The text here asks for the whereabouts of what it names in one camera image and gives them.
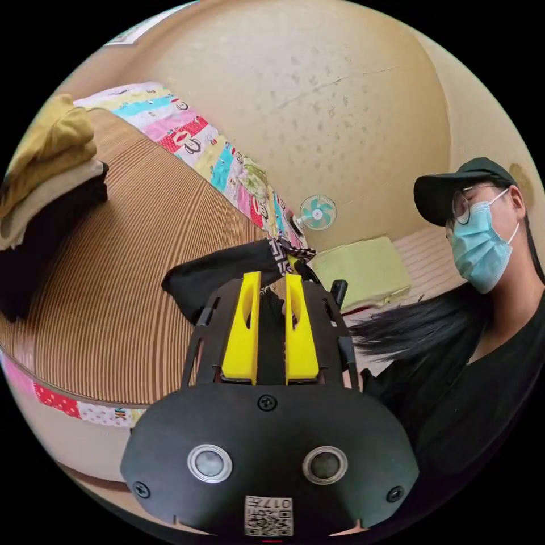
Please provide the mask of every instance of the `folded clothes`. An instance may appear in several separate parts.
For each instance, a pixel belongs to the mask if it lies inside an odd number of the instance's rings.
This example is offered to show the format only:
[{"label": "folded clothes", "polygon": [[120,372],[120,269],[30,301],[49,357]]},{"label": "folded clothes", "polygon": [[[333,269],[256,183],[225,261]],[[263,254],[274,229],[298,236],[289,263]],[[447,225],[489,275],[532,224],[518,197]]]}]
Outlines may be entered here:
[{"label": "folded clothes", "polygon": [[36,186],[94,157],[89,114],[72,103],[70,95],[46,102],[19,144],[0,191],[0,218]]},{"label": "folded clothes", "polygon": [[100,161],[91,159],[40,184],[0,220],[0,250],[22,244],[28,222],[36,214],[64,193],[100,176],[103,170],[104,165]]},{"label": "folded clothes", "polygon": [[61,195],[28,223],[23,244],[0,251],[0,312],[10,321],[28,317],[32,299],[58,250],[78,223],[108,199],[103,173]]},{"label": "folded clothes", "polygon": [[230,280],[260,271],[261,287],[265,288],[293,272],[290,257],[308,268],[306,263],[315,254],[311,248],[295,248],[284,237],[264,238],[177,265],[166,274],[161,287],[195,325],[208,299]]}]

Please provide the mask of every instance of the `yellow bracket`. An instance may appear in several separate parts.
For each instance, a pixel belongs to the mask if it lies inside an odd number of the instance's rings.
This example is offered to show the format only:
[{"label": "yellow bracket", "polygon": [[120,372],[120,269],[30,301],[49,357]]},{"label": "yellow bracket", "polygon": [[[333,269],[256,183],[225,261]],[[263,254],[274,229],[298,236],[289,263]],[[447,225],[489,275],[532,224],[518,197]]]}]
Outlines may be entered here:
[{"label": "yellow bracket", "polygon": [[226,379],[256,383],[260,293],[261,273],[245,274],[221,366]]},{"label": "yellow bracket", "polygon": [[[297,324],[294,328],[291,316]],[[318,358],[311,322],[303,292],[303,281],[297,274],[286,275],[286,383],[290,380],[312,380],[318,377]]]},{"label": "yellow bracket", "polygon": [[297,274],[295,272],[295,263],[297,263],[298,259],[296,257],[293,257],[292,255],[288,255],[288,263],[290,264],[290,267],[294,274]]}]

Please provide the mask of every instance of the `woman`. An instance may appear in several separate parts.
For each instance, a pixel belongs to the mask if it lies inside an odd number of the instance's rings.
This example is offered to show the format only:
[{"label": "woman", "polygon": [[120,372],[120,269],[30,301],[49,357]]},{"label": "woman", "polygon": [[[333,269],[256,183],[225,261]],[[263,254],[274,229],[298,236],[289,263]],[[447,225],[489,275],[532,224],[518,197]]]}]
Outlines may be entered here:
[{"label": "woman", "polygon": [[379,527],[425,516],[475,476],[516,421],[542,368],[545,276],[522,194],[486,158],[418,178],[419,213],[446,228],[467,281],[352,328],[364,353],[394,361],[362,390],[405,427],[420,477]]}]

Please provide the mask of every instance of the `black baseball cap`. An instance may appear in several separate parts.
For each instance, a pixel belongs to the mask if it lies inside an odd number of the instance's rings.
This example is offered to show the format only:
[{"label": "black baseball cap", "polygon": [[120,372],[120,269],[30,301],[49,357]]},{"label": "black baseball cap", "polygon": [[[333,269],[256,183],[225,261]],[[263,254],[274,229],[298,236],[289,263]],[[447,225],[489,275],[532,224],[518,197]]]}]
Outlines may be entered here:
[{"label": "black baseball cap", "polygon": [[443,227],[452,217],[452,197],[455,191],[490,179],[518,186],[515,179],[498,163],[487,157],[478,157],[464,163],[456,172],[428,174],[417,178],[414,183],[414,203],[426,221]]}]

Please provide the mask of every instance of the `long black hair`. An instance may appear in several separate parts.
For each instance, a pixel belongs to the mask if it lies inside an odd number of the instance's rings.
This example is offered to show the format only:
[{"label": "long black hair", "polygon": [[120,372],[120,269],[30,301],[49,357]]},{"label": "long black hair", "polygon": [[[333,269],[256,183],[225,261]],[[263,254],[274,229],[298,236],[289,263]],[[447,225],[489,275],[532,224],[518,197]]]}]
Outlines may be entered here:
[{"label": "long black hair", "polygon": [[[501,189],[512,185],[498,180],[492,180],[492,183]],[[535,270],[545,284],[528,214],[524,222]],[[402,361],[418,358],[436,347],[448,345],[461,335],[482,330],[491,318],[490,296],[480,294],[466,282],[432,299],[375,314],[350,330],[354,344],[364,353]]]}]

